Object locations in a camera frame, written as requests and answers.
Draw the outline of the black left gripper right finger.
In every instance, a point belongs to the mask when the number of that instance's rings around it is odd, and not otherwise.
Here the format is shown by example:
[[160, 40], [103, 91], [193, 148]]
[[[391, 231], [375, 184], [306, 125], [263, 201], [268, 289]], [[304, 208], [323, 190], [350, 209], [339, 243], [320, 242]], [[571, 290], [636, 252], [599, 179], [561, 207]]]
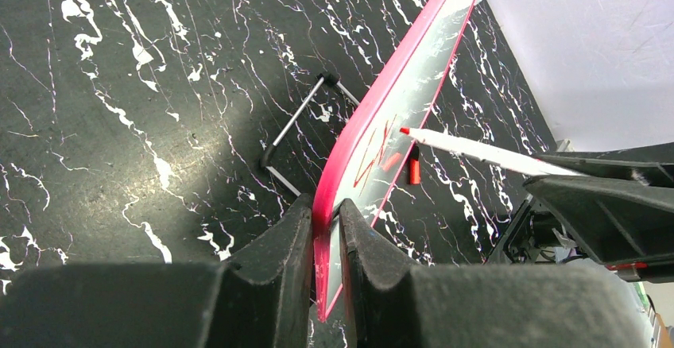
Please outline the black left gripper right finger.
[[352, 347], [648, 347], [627, 284], [595, 265], [433, 265], [339, 207]]

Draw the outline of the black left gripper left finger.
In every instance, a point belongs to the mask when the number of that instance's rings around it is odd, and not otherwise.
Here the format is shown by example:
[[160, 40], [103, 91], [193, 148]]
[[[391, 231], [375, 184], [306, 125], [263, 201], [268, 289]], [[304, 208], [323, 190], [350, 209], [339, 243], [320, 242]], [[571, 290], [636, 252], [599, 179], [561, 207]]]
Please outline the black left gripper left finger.
[[22, 273], [4, 347], [304, 347], [312, 197], [219, 263], [79, 264]]

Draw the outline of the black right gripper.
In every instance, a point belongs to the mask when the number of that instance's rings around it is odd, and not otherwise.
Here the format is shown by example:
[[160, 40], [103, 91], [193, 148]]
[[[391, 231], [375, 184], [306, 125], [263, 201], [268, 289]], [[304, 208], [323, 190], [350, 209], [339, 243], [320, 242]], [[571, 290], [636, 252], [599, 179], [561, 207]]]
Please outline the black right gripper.
[[672, 269], [673, 143], [534, 157], [589, 176], [526, 180], [533, 198], [517, 209], [488, 264], [593, 259], [616, 269]]

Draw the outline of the red white marker pen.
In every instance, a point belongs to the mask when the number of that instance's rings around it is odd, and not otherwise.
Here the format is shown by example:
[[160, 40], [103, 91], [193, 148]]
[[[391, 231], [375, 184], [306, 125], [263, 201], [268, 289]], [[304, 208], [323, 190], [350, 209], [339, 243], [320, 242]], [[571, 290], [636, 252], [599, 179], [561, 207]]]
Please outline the red white marker pen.
[[401, 127], [400, 131], [419, 144], [497, 165], [527, 176], [586, 176], [584, 173], [544, 162], [535, 157], [472, 141], [465, 137], [408, 127]]

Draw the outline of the red marker cap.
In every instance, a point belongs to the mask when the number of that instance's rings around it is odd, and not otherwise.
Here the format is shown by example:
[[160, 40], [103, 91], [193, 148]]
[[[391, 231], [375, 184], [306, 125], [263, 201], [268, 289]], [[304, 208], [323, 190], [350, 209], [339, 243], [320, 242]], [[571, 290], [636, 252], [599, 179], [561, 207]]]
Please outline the red marker cap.
[[418, 185], [420, 183], [420, 148], [414, 144], [410, 150], [408, 158], [409, 184]]

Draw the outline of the pink framed whiteboard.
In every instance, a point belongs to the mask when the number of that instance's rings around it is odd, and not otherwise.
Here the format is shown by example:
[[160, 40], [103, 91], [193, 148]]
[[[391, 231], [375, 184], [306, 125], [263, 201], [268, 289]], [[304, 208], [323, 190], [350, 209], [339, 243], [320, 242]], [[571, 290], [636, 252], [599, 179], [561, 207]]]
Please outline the pink framed whiteboard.
[[316, 312], [327, 320], [343, 288], [340, 204], [351, 200], [369, 226], [387, 200], [436, 101], [477, 0], [427, 0], [338, 136], [312, 205]]

